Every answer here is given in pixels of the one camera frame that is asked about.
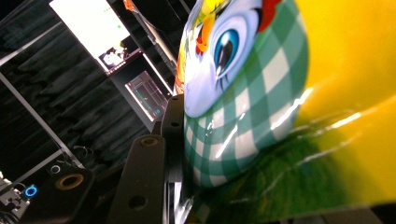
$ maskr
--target display screen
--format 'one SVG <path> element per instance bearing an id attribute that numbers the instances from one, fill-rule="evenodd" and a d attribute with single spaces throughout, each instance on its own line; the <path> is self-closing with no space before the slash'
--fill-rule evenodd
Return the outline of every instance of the display screen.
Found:
<path id="1" fill-rule="evenodd" d="M 108 76 L 140 53 L 106 0 L 54 0 L 49 5 Z"/>
<path id="2" fill-rule="evenodd" d="M 132 94 L 151 121 L 160 117 L 165 111 L 167 100 L 148 72 L 125 84 L 125 88 Z"/>

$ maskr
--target glossy surface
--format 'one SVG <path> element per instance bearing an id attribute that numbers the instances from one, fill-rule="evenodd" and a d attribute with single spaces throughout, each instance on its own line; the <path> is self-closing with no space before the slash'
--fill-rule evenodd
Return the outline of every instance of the glossy surface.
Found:
<path id="1" fill-rule="evenodd" d="M 396 201 L 395 2 L 296 3 L 310 93 L 286 139 L 195 197 L 193 223 L 265 223 Z"/>
<path id="2" fill-rule="evenodd" d="M 303 92 L 308 51 L 298 8 L 262 3 L 199 1 L 185 28 L 178 62 L 185 148 L 203 187 L 233 179 L 283 139 L 310 92 Z"/>

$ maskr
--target blue eye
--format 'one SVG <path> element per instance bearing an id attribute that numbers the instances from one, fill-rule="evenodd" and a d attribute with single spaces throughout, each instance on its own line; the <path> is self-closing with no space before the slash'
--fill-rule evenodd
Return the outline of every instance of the blue eye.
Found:
<path id="1" fill-rule="evenodd" d="M 233 61 L 239 46 L 239 35 L 235 30 L 228 30 L 222 34 L 215 47 L 216 74 L 222 77 L 222 73 Z"/>

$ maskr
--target cartoon character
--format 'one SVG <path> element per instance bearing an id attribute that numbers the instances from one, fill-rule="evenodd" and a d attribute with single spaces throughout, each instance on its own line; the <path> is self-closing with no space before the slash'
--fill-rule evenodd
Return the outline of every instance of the cartoon character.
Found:
<path id="1" fill-rule="evenodd" d="M 180 45 L 186 154 L 197 184 L 234 178 L 292 126 L 307 45 L 290 0 L 202 0 Z"/>

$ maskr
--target checkered bandana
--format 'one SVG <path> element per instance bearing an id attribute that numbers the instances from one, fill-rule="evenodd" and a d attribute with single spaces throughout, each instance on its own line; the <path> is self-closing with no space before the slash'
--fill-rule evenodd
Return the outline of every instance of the checkered bandana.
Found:
<path id="1" fill-rule="evenodd" d="M 239 74 L 200 118 L 185 117 L 185 152 L 195 182 L 214 187 L 241 174 L 293 125 L 308 62 L 304 22 L 291 0 L 259 33 Z"/>

